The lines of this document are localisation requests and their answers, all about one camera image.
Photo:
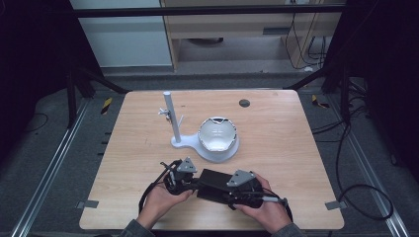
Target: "person's arm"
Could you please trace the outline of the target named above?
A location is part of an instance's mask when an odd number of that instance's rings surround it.
[[[163,184],[159,184],[148,194],[144,207],[136,220],[129,223],[121,237],[151,237],[154,224],[174,205],[185,201],[192,191],[185,191],[178,196],[171,195]]]
[[[256,179],[264,189],[270,190],[269,182],[256,174]],[[258,221],[273,237],[304,236],[293,224],[283,205],[278,202],[264,201],[259,208],[236,204],[234,207]]]

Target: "aluminum rail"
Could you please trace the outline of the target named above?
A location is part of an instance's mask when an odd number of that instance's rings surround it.
[[[15,225],[14,229],[12,230],[11,236],[12,237],[25,237],[28,235],[32,224],[34,223],[35,218],[38,215],[38,212],[41,209],[43,201],[48,194],[48,191],[55,179],[56,174],[62,164],[62,161],[67,154],[67,151],[70,147],[71,142],[73,141],[78,128],[80,127],[81,121],[83,120],[86,109],[89,105],[89,100],[82,100],[80,105],[80,109],[78,112],[78,118],[73,124],[72,127],[67,128],[58,148],[55,151],[54,156],[52,157],[51,161],[49,162],[49,166],[46,169],[40,184],[37,187],[34,195],[32,196],[31,201],[27,205],[24,213],[22,214],[21,218],[19,219],[18,223]]]
[[[339,103],[332,96],[327,96],[327,98],[331,102],[331,107],[333,108],[336,114],[336,117],[338,119],[342,119],[337,109],[339,108]],[[380,189],[381,191],[383,191],[385,194],[388,195],[388,192],[385,190],[381,180],[379,179],[378,175],[373,169],[373,166],[369,162],[367,155],[364,153],[364,150],[361,144],[359,143],[357,136],[352,131],[349,132],[348,142],[352,148],[352,151],[354,152],[355,159],[358,163],[358,166],[361,169],[361,172],[363,173],[363,176],[366,182],[369,185],[374,186],[377,189]],[[389,212],[388,201],[377,192],[372,191],[372,195],[376,201],[376,204],[381,214],[383,216],[387,215]],[[390,230],[391,234],[394,237],[409,237],[410,234],[408,230],[406,229],[406,226],[404,225],[403,220],[398,214],[398,211],[396,210],[395,206],[393,208],[394,208],[393,215],[389,219],[386,220],[388,229]]]
[[[163,7],[163,8],[120,8],[120,9],[78,9],[72,11],[49,11],[48,14],[76,18],[151,17],[186,15],[226,14],[274,14],[274,13],[336,13],[351,10],[365,10],[365,6],[346,4],[304,4],[304,5],[245,5],[205,7]]]

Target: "tape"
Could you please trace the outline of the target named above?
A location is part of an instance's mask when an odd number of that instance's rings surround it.
[[[339,202],[337,200],[327,202],[325,203],[325,205],[328,210],[338,209],[338,208],[345,209],[346,207],[348,207],[348,205],[344,201]]]
[[[321,107],[321,108],[329,108],[329,104],[326,103],[318,103],[317,97],[312,95],[311,96],[311,103],[313,103],[315,106]]]
[[[112,98],[106,99],[104,106],[102,107],[102,110],[101,110],[101,115],[105,115],[108,112],[111,102],[112,102]]]
[[[86,200],[86,201],[79,201],[76,204],[76,208],[77,209],[83,209],[85,207],[89,207],[89,208],[96,208],[99,205],[99,201],[98,200]]]

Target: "white cabinet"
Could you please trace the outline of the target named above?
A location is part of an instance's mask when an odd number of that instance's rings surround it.
[[[158,0],[70,0],[74,9],[160,7]],[[172,66],[162,17],[80,18],[105,68]]]

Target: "white stand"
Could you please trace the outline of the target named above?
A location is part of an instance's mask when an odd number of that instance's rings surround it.
[[[225,151],[209,151],[201,143],[198,137],[198,133],[193,135],[182,135],[179,130],[179,124],[176,120],[175,109],[173,107],[172,96],[170,92],[164,92],[164,99],[166,101],[167,111],[160,110],[160,115],[164,114],[171,120],[174,136],[171,139],[171,143],[175,148],[193,148],[197,153],[204,159],[213,163],[222,163],[230,159],[238,150],[239,139],[236,137],[235,143]]]

